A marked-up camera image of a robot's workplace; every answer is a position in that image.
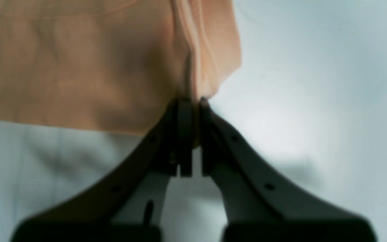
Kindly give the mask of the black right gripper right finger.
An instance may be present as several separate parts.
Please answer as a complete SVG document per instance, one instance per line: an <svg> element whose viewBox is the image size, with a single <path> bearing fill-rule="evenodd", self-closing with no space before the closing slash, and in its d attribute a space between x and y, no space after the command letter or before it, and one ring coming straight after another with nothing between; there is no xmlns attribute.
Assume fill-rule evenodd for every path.
<svg viewBox="0 0 387 242"><path fill-rule="evenodd" d="M375 242L367 219L312 195L274 169L243 136L199 102L202 173L218 186L223 242Z"/></svg>

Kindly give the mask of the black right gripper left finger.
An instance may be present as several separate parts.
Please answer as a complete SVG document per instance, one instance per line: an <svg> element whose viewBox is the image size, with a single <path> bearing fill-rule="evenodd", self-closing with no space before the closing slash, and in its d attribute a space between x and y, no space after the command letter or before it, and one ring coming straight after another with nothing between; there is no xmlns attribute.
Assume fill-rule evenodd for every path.
<svg viewBox="0 0 387 242"><path fill-rule="evenodd" d="M172 101L112 172L69 201L22 222L13 242L160 242L172 176L192 175L193 105Z"/></svg>

